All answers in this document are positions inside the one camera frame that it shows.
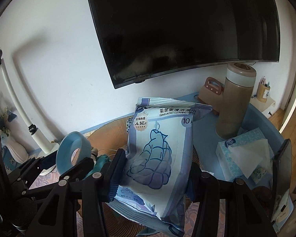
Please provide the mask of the small blue round dish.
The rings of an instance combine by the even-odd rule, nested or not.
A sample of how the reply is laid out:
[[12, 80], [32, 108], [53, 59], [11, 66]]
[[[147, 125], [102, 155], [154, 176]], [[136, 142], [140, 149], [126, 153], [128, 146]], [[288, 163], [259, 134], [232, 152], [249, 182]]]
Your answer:
[[56, 152], [55, 162], [58, 172], [64, 174], [73, 167], [71, 159], [74, 151], [79, 150], [77, 162], [80, 162], [86, 157], [91, 157], [91, 149], [91, 143], [80, 132], [75, 131], [66, 135]]

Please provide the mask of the blue down jacket wipes pack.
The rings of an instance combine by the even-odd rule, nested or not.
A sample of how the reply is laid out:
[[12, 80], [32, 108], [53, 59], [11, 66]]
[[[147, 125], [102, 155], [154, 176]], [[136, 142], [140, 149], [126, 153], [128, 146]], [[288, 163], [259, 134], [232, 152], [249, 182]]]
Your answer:
[[128, 133], [125, 169], [108, 206], [157, 232], [183, 236], [193, 123], [211, 110], [210, 105], [195, 102], [139, 98]]

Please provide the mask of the black wall television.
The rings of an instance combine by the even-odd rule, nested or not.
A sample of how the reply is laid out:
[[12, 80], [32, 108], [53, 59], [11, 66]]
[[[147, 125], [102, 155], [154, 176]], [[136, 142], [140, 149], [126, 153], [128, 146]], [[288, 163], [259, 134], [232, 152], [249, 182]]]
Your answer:
[[88, 0], [114, 88], [227, 62], [278, 62], [275, 0]]

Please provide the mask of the amber glass bowl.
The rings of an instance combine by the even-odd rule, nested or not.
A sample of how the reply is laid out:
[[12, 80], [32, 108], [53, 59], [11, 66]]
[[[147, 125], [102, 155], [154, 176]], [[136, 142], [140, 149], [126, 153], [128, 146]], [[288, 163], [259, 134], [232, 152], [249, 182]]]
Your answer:
[[[127, 145], [127, 120], [129, 117], [114, 120], [101, 126], [97, 130], [84, 134], [91, 145], [98, 149], [98, 154], [106, 154], [110, 158], [114, 157], [116, 150]], [[198, 203], [192, 203], [185, 198], [185, 236], [192, 236], [197, 217]], [[107, 204], [103, 204], [105, 223], [109, 236], [137, 236], [146, 229], [138, 223], [121, 216]]]

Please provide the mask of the teal cloth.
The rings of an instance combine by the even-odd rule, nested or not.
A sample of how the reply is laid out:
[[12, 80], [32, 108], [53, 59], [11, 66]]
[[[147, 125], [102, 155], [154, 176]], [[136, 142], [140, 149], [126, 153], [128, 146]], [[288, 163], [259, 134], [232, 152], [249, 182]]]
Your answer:
[[111, 162], [112, 160], [110, 159], [110, 157], [106, 154], [104, 155], [100, 155], [96, 158], [96, 163], [93, 167], [93, 169], [86, 175], [85, 178], [87, 178], [88, 176], [93, 175], [96, 172], [100, 172], [101, 169], [103, 168], [103, 166], [108, 163]]

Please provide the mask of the beige thermos bottle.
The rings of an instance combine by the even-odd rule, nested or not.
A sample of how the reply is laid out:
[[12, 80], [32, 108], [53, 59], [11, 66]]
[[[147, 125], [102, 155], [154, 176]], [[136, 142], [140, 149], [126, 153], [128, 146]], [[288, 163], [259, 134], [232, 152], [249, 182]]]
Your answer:
[[238, 134], [250, 103], [256, 74], [255, 69], [245, 63], [227, 65], [221, 110], [216, 123], [219, 137], [230, 139]]

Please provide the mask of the white ribbed vase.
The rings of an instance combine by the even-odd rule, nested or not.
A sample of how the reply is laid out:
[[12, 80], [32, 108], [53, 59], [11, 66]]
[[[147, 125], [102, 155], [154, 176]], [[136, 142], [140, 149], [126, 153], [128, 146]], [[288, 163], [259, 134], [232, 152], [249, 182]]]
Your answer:
[[24, 146], [19, 144], [12, 136], [8, 136], [2, 139], [4, 146], [8, 148], [13, 159], [20, 164], [23, 164], [29, 159], [29, 154], [27, 153]]

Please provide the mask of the white desk lamp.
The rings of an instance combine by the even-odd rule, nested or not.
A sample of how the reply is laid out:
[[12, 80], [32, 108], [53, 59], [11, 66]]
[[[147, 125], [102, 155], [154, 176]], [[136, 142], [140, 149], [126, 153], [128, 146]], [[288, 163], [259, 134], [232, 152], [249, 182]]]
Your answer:
[[48, 138], [42, 133], [42, 131], [35, 124], [32, 123], [31, 119], [26, 114], [12, 86], [2, 54], [3, 52], [0, 49], [0, 69], [4, 82], [10, 94], [10, 97], [15, 105], [15, 108], [17, 109], [19, 115], [28, 127], [28, 131], [31, 134], [31, 137], [34, 139], [36, 144], [38, 144], [39, 148], [41, 149], [39, 155], [44, 157], [47, 157], [48, 155], [56, 155], [56, 151], [59, 148], [59, 144], [56, 142], [49, 141]]

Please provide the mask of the blue tissue box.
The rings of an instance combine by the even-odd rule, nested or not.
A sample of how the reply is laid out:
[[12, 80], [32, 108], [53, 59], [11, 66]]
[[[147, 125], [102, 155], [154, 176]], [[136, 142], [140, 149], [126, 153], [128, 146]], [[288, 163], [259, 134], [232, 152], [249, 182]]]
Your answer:
[[216, 156], [227, 181], [244, 176], [257, 185], [264, 176], [272, 175], [274, 153], [260, 128], [220, 141]]

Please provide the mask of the blue checked scrunchie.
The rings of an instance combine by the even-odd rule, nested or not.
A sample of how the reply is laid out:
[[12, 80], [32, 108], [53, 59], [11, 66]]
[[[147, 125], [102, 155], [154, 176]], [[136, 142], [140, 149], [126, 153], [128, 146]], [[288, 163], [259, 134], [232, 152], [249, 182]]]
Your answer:
[[133, 124], [133, 117], [129, 117], [126, 121], [126, 132], [127, 133], [129, 133], [132, 124]]

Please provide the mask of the wooden pen holder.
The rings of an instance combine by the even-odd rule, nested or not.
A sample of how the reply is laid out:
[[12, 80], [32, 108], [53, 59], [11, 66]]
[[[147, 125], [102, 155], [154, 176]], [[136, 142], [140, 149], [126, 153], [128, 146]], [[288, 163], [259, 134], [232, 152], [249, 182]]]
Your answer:
[[259, 82], [258, 88], [257, 88], [257, 94], [256, 97], [258, 101], [266, 103], [269, 93], [270, 93], [270, 83], [266, 81], [266, 78], [263, 76]]

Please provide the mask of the blue white artificial flowers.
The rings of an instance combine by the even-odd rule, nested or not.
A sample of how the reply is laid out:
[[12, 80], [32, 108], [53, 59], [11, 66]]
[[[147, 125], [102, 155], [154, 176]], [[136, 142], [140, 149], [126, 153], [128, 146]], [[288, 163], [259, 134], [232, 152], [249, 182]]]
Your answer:
[[16, 119], [17, 115], [12, 113], [8, 107], [0, 110], [0, 131], [6, 136], [10, 136], [10, 129], [6, 126], [7, 123]]

